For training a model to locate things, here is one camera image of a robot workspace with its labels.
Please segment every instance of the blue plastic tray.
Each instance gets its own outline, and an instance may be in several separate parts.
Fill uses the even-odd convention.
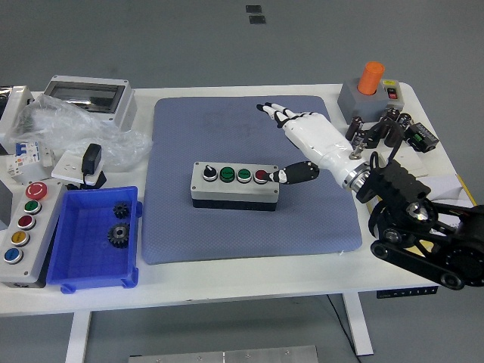
[[[118,219],[117,202],[127,202],[129,215]],[[136,187],[68,191],[64,195],[59,224],[47,273],[48,284],[59,284],[62,293],[93,287],[135,287],[136,241],[142,204]],[[129,223],[129,243],[116,248],[109,242],[109,230]]]

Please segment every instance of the white table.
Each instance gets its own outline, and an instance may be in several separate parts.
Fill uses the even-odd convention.
[[[401,84],[405,112],[423,123],[435,134],[413,89]],[[161,98],[222,97],[246,95],[316,95],[323,98],[332,123],[344,133],[347,124],[337,105],[341,85],[274,85],[220,88],[137,89],[138,112],[133,129],[151,134],[154,105]],[[431,153],[419,154],[429,175],[455,173],[441,144]],[[0,160],[0,178],[14,192],[15,200],[23,192],[8,176]],[[104,188],[123,185],[138,187],[143,201],[147,160],[131,172],[107,173]],[[11,289],[0,284],[0,316],[36,315],[73,312],[73,326],[67,351],[68,362],[80,362],[85,353],[91,312],[111,309],[136,309],[152,306],[176,306],[214,303],[242,299],[264,299],[288,296],[311,296],[342,293],[351,325],[356,351],[372,354],[365,318],[358,292],[435,285],[374,257],[370,245],[374,238],[368,232],[367,207],[355,200],[363,245],[343,254],[288,256],[253,259],[230,259],[147,265],[141,258],[141,226],[138,236],[139,283],[133,289],[105,287],[78,290],[64,295],[59,286],[43,289]]]

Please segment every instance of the gray padded mat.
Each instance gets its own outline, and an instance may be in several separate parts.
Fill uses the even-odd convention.
[[[275,212],[192,207],[196,161],[284,167],[306,160],[276,122],[256,109],[267,101],[327,115],[315,96],[157,102],[142,223],[146,263],[334,253],[361,246],[352,196],[327,170],[314,181],[281,185]]]

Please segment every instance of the black gear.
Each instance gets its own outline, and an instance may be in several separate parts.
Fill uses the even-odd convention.
[[[126,218],[129,215],[128,204],[125,202],[116,203],[114,205],[113,212],[118,219]]]
[[[107,233],[107,239],[116,248],[126,248],[129,242],[129,224],[114,225]]]

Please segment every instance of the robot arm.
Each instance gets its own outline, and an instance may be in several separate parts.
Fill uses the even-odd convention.
[[[328,169],[342,188],[358,191],[368,165],[320,113],[294,113],[278,104],[258,105],[283,129],[287,138],[319,169]]]
[[[427,199],[430,189],[392,159],[403,136],[387,165],[380,167],[376,152],[366,163],[320,113],[294,113],[278,104],[257,108],[275,119],[278,128],[310,160],[267,174],[267,180],[284,184],[305,182],[318,176],[318,168],[329,169],[337,183],[353,190],[361,203],[380,197],[368,223],[377,238],[371,245],[377,258],[449,289],[484,286],[484,206],[463,208],[431,203]],[[391,119],[379,124],[371,131],[385,125],[402,133]],[[439,214],[458,216],[459,227],[441,223]],[[432,246],[425,247],[426,242]],[[410,250],[413,247],[419,253]]]

